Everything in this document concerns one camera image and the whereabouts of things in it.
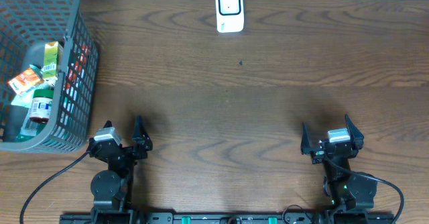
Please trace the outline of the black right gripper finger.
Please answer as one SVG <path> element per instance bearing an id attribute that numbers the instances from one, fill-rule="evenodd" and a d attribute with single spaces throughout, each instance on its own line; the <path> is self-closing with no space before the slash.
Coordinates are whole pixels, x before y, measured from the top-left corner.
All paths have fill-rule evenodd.
<path id="1" fill-rule="evenodd" d="M 308 129 L 306 124 L 302 123 L 302 139 L 300 144 L 300 150 L 302 155 L 313 154 L 317 149 L 310 146 L 310 138 L 308 136 Z"/>
<path id="2" fill-rule="evenodd" d="M 345 115 L 346 126 L 355 149 L 361 150 L 364 144 L 364 135 L 359 131 L 359 129 L 353 124 L 350 117 Z"/>

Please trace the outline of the green lid jar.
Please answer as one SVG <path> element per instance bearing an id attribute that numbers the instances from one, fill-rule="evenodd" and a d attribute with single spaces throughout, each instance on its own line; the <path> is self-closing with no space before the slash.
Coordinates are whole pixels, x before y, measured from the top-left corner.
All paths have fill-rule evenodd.
<path id="1" fill-rule="evenodd" d="M 36 123 L 47 124 L 50 119 L 53 96 L 53 90 L 35 90 L 30 107 L 29 119 Z"/>

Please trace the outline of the light blue wipes pack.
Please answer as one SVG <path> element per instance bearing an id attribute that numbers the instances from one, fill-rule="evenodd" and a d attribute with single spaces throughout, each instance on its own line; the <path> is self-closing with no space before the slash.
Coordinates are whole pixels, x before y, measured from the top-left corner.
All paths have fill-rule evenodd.
<path id="1" fill-rule="evenodd" d="M 46 81 L 43 81 L 42 84 L 40 84 L 35 89 L 30 90 L 28 93 L 23 93 L 21 95 L 17 95 L 15 93 L 15 96 L 14 96 L 11 104 L 14 105 L 14 106 L 18 106 L 18 107 L 30 108 L 30 105 L 32 103 L 32 99 L 33 99 L 33 95 L 34 95 L 34 91 L 35 90 L 38 90 L 38 89 L 53 89 L 54 86 L 55 86 L 55 84 L 56 84 L 56 82 L 54 84 L 50 84 L 50 83 L 48 83 Z"/>

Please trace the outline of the green tea carton box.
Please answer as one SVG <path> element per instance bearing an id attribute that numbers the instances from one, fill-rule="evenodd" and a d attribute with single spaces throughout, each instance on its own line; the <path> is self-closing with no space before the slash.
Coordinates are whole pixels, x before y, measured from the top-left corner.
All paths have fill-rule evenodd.
<path id="1" fill-rule="evenodd" d="M 48 42 L 44 46 L 44 64 L 42 78 L 44 81 L 54 84 L 58 77 L 63 47 L 59 41 Z"/>

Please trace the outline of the orange snack packet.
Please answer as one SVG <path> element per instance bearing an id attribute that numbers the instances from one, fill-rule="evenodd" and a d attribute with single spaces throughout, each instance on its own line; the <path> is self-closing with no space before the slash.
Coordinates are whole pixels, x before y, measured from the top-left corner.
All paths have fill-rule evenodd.
<path id="1" fill-rule="evenodd" d="M 28 93 L 43 83 L 42 72 L 38 67 L 30 66 L 7 83 L 17 95 Z"/>

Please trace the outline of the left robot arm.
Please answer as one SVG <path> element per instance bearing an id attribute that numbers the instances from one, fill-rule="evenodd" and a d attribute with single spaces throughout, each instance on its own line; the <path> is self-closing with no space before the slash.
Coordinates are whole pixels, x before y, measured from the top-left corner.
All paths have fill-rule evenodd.
<path id="1" fill-rule="evenodd" d="M 131 204 L 134 168 L 153 148 L 140 115 L 135 120 L 132 140 L 134 145 L 123 146 L 110 121 L 89 139 L 89 156 L 107 164 L 107 169 L 97 173 L 90 184 L 94 196 L 91 223 L 146 222 L 145 215 Z"/>

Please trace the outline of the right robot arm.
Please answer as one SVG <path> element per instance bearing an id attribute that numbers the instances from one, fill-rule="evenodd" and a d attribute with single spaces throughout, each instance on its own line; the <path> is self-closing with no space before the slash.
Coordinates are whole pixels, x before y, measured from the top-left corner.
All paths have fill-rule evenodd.
<path id="1" fill-rule="evenodd" d="M 377 181 L 362 172 L 353 172 L 349 160 L 363 148 L 364 135 L 345 116 L 346 127 L 328 131 L 326 139 L 310 145 L 308 128 L 302 124 L 301 154 L 309 155 L 313 164 L 324 166 L 323 189 L 333 206 L 315 213 L 312 223 L 368 223 L 367 211 L 374 207 Z"/>

